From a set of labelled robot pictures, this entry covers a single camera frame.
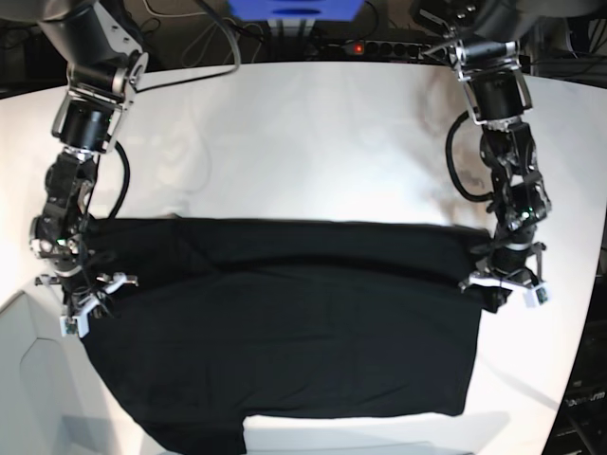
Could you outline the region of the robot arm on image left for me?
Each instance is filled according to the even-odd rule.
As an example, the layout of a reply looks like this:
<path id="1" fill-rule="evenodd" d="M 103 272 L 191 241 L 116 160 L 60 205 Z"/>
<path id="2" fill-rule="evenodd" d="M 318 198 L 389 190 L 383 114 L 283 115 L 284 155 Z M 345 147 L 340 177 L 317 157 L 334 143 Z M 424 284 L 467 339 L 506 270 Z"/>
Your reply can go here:
<path id="1" fill-rule="evenodd" d="M 140 38 L 99 1 L 50 1 L 37 23 L 67 62 L 67 89 L 51 130 L 62 150 L 46 173 L 46 201 L 32 222 L 30 247 L 62 287 L 61 321 L 73 333 L 126 280 L 93 282 L 84 236 L 97 158 L 116 144 L 148 55 Z"/>

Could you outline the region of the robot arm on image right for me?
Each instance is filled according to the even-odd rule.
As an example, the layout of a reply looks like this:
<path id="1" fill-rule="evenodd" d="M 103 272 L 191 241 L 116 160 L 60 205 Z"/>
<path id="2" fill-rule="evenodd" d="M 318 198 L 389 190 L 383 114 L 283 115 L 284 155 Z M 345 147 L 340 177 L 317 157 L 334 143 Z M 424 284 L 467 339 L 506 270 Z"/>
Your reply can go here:
<path id="1" fill-rule="evenodd" d="M 542 19 L 587 16 L 605 5 L 603 1 L 449 1 L 439 10 L 443 41 L 426 52 L 446 54 L 467 103 L 447 134 L 448 172 L 466 200 L 486 204 L 497 220 L 491 240 L 475 249 L 479 260 L 459 288 L 486 290 L 484 307 L 491 313 L 513 293 L 521 294 L 530 307 L 549 300 L 543 279 L 545 245 L 534 237 L 552 203 L 531 127 L 524 121 L 533 104 L 520 62 L 521 41 Z M 492 183 L 485 194 L 465 190 L 453 162 L 453 139 L 467 119 L 483 131 L 480 156 Z"/>

